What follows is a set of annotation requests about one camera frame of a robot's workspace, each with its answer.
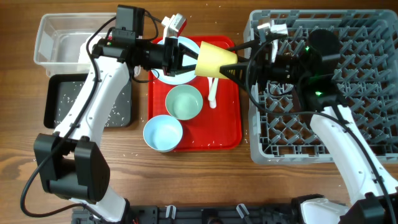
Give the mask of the small light blue bowl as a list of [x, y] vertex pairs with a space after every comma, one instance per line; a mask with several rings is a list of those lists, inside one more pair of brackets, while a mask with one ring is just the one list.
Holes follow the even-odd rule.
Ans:
[[183, 137], [179, 120], [170, 115], [154, 116], [144, 126], [143, 138], [146, 144], [158, 152], [174, 150]]

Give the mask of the green bowl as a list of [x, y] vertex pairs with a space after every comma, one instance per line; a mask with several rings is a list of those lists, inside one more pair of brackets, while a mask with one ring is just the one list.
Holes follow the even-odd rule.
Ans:
[[186, 121], [196, 117], [203, 108], [203, 97], [191, 85], [173, 87], [165, 98], [167, 112], [176, 119]]

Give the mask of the yellow plastic cup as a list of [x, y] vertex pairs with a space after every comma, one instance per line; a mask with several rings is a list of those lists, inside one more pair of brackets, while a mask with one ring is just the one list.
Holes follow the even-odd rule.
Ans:
[[195, 75], [228, 79], [228, 77], [220, 73], [220, 67], [236, 64], [237, 62], [238, 56], [235, 53], [202, 41], [195, 67]]

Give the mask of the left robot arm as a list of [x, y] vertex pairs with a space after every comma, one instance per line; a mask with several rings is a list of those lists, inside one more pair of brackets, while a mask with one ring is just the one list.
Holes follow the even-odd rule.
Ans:
[[149, 11], [120, 5], [104, 23], [107, 34], [93, 34], [86, 42], [91, 62], [83, 88], [53, 134], [40, 134], [34, 142], [37, 168], [45, 192], [84, 208], [97, 223], [131, 223], [129, 201], [110, 186], [110, 168], [100, 151], [105, 124], [119, 93], [134, 78], [134, 69], [161, 69], [175, 76], [193, 70], [183, 56], [195, 52], [178, 42], [186, 18], [175, 14], [154, 19], [163, 26], [163, 44], [144, 39], [144, 19]]

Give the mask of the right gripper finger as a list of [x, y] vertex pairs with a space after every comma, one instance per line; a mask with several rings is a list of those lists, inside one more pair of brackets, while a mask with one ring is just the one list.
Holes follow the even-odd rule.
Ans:
[[235, 82], [238, 87], [246, 89], [246, 84], [251, 87], [257, 83], [257, 65], [254, 62], [249, 66], [249, 62], [240, 62], [220, 67], [220, 73]]
[[276, 40], [278, 41], [279, 39], [286, 39], [288, 37], [287, 34], [270, 34], [266, 36], [266, 40], [264, 42], [261, 42], [259, 39], [254, 39], [250, 40], [248, 42], [245, 42], [240, 45], [236, 45], [234, 47], [230, 47], [227, 50], [230, 52], [237, 52], [239, 50], [247, 49], [249, 47], [256, 47], [257, 45], [271, 45], [272, 49], [274, 49], [274, 44], [273, 42]]

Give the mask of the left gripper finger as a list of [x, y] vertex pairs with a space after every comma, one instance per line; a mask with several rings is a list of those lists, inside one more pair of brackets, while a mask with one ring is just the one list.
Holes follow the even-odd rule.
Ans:
[[178, 45], [178, 53], [183, 58], [184, 55], [188, 55], [191, 58], [194, 58], [195, 60], [198, 59], [198, 53], [196, 53], [194, 50], [190, 49], [186, 45], [179, 43]]
[[196, 69], [195, 64], [186, 65], [186, 66], [178, 64], [174, 67], [174, 76], [181, 75], [181, 74], [187, 73], [187, 72], [191, 72], [191, 71], [194, 71], [195, 69]]

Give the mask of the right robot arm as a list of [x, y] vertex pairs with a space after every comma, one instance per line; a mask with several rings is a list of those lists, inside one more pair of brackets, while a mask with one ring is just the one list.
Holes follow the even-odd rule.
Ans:
[[340, 59], [337, 36], [323, 29], [310, 33], [307, 48], [297, 58], [261, 58], [264, 49], [282, 34], [272, 34], [263, 44], [254, 43], [250, 58], [239, 58], [234, 49], [223, 50], [216, 71], [250, 90], [261, 81], [294, 86], [298, 114], [305, 118], [332, 155], [349, 193], [350, 207], [318, 195], [293, 199], [299, 223], [396, 223], [397, 181], [381, 165], [358, 129], [345, 97], [332, 80]]

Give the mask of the white napkin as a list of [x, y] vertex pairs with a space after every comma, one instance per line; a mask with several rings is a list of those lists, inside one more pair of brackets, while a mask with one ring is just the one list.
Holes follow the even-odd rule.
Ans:
[[[89, 39], [90, 39], [90, 37], [88, 37], [86, 40], [85, 40], [85, 42], [81, 45], [81, 47], [80, 47], [80, 53], [79, 53], [79, 57], [78, 57], [78, 63], [90, 63], [90, 58], [89, 58], [89, 56], [88, 56], [88, 54], [87, 54], [87, 51], [86, 51], [86, 45], [87, 45], [87, 42], [89, 41]], [[90, 44], [89, 44], [89, 50], [90, 50], [90, 52], [92, 52], [92, 48], [93, 48], [93, 46], [95, 45], [95, 44], [97, 44], [98, 43], [98, 41], [101, 39], [101, 37], [100, 36], [98, 36], [98, 35], [96, 35], [94, 38], [93, 38], [93, 40], [90, 42]]]

